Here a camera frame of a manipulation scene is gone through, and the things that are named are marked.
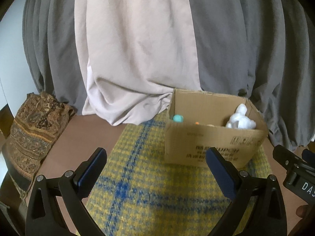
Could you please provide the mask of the white plush dog toy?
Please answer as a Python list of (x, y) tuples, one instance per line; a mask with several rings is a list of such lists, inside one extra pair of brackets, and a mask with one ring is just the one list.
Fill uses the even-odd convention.
[(226, 123), (226, 128), (232, 129), (255, 129), (256, 123), (246, 116), (247, 107), (240, 104), (233, 115), (230, 116)]

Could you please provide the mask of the beige curtain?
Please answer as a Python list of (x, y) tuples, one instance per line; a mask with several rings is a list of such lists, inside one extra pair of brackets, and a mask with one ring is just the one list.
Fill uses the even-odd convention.
[(75, 0), (74, 21), (84, 115), (138, 125), (201, 89), (189, 0)]

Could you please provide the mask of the teal star plush toy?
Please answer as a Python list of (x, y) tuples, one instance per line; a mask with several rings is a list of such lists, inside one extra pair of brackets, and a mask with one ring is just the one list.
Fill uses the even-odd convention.
[(184, 122), (184, 117), (180, 114), (175, 114), (173, 117), (172, 117), (172, 120), (174, 122), (177, 122), (177, 123), (183, 123)]

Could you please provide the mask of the yellow plush duck toy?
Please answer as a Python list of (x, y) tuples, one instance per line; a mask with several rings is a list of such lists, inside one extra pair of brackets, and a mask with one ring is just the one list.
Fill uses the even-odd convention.
[(213, 124), (207, 124), (207, 123), (201, 123), (201, 122), (195, 122), (195, 125), (202, 125), (202, 126), (215, 127), (215, 125), (213, 125)]

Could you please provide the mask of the brown patterned fabric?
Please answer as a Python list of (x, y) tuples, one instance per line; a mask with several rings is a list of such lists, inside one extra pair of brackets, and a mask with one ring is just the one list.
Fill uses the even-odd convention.
[(8, 174), (22, 201), (43, 160), (75, 114), (73, 107), (46, 92), (27, 94), (2, 146)]

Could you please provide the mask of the yellow blue plaid mat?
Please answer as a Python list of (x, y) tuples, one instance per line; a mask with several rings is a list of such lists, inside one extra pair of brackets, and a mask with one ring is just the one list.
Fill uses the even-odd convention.
[(105, 235), (207, 235), (230, 201), (210, 169), (164, 162), (166, 114), (125, 127), (86, 209)]

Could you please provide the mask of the grey curtain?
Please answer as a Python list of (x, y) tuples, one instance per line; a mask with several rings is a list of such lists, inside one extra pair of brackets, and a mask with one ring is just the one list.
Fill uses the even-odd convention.
[[(189, 0), (203, 91), (249, 98), (270, 141), (314, 140), (314, 23), (299, 0)], [(80, 114), (87, 93), (75, 0), (26, 0), (23, 45), (34, 83)]]

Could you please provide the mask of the brown cardboard box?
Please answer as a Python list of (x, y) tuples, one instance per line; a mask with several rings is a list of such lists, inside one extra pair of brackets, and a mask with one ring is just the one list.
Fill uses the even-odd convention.
[[(255, 129), (226, 128), (236, 108), (244, 104), (246, 116), (256, 123)], [(183, 123), (172, 120), (175, 114)], [(195, 125), (195, 122), (215, 127)], [(237, 169), (255, 155), (269, 134), (268, 127), (255, 105), (240, 96), (204, 91), (175, 89), (167, 110), (164, 161), (168, 164), (205, 167), (206, 151), (215, 147)]]

